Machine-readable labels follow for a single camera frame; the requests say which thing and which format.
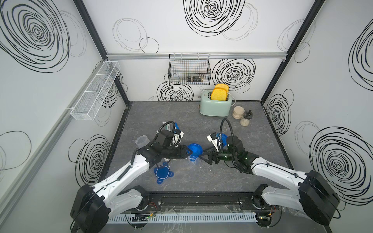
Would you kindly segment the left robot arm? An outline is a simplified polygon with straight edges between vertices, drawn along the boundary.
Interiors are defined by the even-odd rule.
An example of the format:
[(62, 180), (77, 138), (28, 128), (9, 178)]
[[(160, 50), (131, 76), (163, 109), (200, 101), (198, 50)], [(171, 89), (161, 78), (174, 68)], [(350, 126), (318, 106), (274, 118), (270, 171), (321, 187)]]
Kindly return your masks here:
[(134, 150), (125, 166), (96, 184), (80, 187), (70, 213), (70, 231), (98, 233), (111, 217), (139, 207), (146, 196), (143, 188), (132, 188), (124, 194), (121, 191), (162, 159), (185, 159), (191, 155), (191, 150), (180, 143), (182, 137), (176, 123), (167, 121), (152, 141)]

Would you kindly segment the blue-lid clear container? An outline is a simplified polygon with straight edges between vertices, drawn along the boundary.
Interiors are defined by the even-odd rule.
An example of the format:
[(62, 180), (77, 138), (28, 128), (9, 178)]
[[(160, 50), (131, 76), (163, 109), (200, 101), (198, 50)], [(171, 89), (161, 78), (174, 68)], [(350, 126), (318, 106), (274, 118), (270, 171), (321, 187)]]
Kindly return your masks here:
[(148, 145), (149, 143), (150, 143), (150, 140), (146, 135), (139, 136), (135, 140), (135, 144), (136, 144), (137, 148), (144, 147), (144, 146)]
[(217, 138), (220, 139), (222, 146), (225, 147), (227, 145), (227, 135), (226, 134), (217, 134)]
[(199, 156), (203, 153), (203, 148), (201, 145), (196, 143), (188, 145), (188, 148), (192, 151), (192, 154), (189, 156), (189, 160), (191, 162), (196, 162)]

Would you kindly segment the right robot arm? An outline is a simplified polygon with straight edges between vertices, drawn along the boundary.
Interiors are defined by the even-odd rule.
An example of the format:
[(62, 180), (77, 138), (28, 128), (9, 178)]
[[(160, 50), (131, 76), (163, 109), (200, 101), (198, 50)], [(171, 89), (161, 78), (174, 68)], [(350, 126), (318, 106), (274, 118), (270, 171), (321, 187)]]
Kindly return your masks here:
[(199, 159), (209, 165), (230, 161), (240, 173), (264, 177), (283, 186), (261, 184), (251, 196), (254, 208), (287, 207), (323, 226), (328, 226), (334, 214), (339, 213), (340, 198), (320, 173), (296, 171), (270, 162), (247, 151), (233, 133), (227, 137), (226, 145), (222, 132), (212, 133), (207, 139), (213, 147), (205, 150)]

